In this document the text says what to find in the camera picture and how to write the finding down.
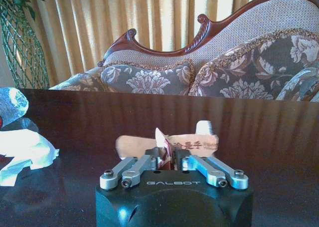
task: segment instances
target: metal gripper arm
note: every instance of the metal gripper arm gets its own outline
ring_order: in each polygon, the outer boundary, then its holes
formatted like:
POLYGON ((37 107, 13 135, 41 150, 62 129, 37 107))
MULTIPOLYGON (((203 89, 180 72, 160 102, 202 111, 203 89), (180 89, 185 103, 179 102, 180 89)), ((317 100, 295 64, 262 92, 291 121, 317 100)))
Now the metal gripper arm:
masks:
POLYGON ((237 190, 245 190, 248 188, 248 177, 242 170, 234 170, 216 157, 210 156, 206 159, 214 168, 221 170, 226 175, 226 180, 230 186, 237 190))
POLYGON ((227 186, 227 181, 225 174, 213 168, 210 164, 205 162, 202 158, 197 155, 189 156, 188 158, 184 158, 183 162, 187 162, 188 170, 198 170, 205 177, 207 183, 215 187, 225 187, 227 186))
POLYGON ((156 170, 156 159, 151 155, 143 155, 129 170, 122 173, 122 186, 127 189, 141 181, 141 174, 146 170, 156 170))
POLYGON ((100 176, 100 187, 105 190, 110 190, 118 185, 123 171, 129 169, 136 162, 134 157, 126 157, 118 163, 113 169, 105 170, 104 174, 100 176))

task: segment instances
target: sofa backrest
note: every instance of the sofa backrest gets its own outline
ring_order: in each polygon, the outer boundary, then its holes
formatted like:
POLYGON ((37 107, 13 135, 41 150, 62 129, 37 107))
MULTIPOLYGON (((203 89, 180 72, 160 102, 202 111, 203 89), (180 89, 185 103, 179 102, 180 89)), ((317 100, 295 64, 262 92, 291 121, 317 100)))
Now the sofa backrest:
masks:
POLYGON ((141 46, 130 29, 106 52, 99 65, 113 61, 169 65, 185 58, 193 60, 195 70, 227 50, 260 35, 286 28, 319 32, 319 0, 254 0, 221 22, 205 15, 199 33, 187 47, 173 52, 159 52, 141 46))

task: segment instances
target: floral upholstery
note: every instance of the floral upholstery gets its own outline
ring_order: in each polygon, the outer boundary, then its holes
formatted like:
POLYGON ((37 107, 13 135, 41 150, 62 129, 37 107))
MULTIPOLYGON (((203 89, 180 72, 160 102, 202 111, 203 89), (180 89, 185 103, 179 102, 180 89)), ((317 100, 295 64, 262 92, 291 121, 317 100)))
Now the floral upholstery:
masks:
POLYGON ((187 95, 194 73, 190 60, 165 67, 117 62, 105 68, 101 80, 110 92, 187 95))
POLYGON ((87 73, 76 74, 50 89, 70 91, 105 91, 105 87, 100 78, 87 73))
POLYGON ((319 35, 298 28, 275 31, 203 65, 189 95, 309 100, 318 91, 318 61, 319 35))
POLYGON ((309 67, 301 70, 281 90, 277 100, 315 101, 319 96, 319 68, 309 67))

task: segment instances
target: white tissue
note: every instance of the white tissue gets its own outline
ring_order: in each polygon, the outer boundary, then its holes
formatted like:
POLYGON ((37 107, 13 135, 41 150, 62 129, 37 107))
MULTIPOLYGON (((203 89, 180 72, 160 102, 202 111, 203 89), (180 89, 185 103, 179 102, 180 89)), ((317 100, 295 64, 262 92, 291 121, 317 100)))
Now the white tissue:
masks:
POLYGON ((23 129, 0 131, 0 155, 14 157, 0 170, 0 186, 14 186, 17 175, 30 166, 32 170, 47 167, 59 150, 40 134, 23 129))

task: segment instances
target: decorative pillow trim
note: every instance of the decorative pillow trim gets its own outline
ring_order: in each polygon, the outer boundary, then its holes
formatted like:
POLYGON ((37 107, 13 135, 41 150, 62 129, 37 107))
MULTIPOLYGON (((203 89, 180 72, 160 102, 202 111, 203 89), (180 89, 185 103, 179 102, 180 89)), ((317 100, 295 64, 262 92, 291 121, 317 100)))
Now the decorative pillow trim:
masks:
POLYGON ((147 69, 147 70, 152 70, 152 71, 165 71, 165 70, 170 70, 170 69, 174 69, 175 67, 182 65, 184 63, 188 62, 190 64, 190 68, 191 68, 191 76, 189 79, 189 87, 191 88, 194 80, 195 80, 195 68, 194 68, 194 63, 192 61, 192 59, 186 58, 182 61, 176 62, 172 65, 166 65, 166 66, 152 66, 152 65, 143 65, 143 64, 138 64, 138 63, 134 63, 134 62, 130 62, 130 61, 113 61, 108 63, 107 65, 103 66, 103 69, 101 69, 101 71, 99 70, 99 79, 101 79, 101 74, 102 72, 109 66, 113 66, 113 65, 131 65, 137 68, 143 68, 143 69, 147 69))
POLYGON ((201 80, 206 75, 206 72, 208 72, 208 71, 213 72, 218 68, 221 68, 223 66, 227 66, 231 62, 242 57, 243 55, 247 54, 248 52, 252 51, 253 49, 262 46, 264 43, 266 43, 268 41, 275 41, 275 40, 285 38, 285 37, 290 36, 290 35, 300 35, 300 36, 309 37, 311 39, 319 39, 318 33, 313 33, 311 31, 308 31, 308 30, 305 30, 302 28, 287 28, 287 29, 283 29, 283 30, 274 31, 272 33, 267 33, 267 34, 262 35, 260 37, 248 40, 245 43, 243 43, 239 46, 236 46, 233 49, 228 50, 227 52, 221 54, 217 58, 204 64, 201 67, 201 69, 199 70, 198 74, 196 75, 194 83, 189 91, 189 95, 195 95, 196 90, 198 89, 198 86, 199 86, 201 80))

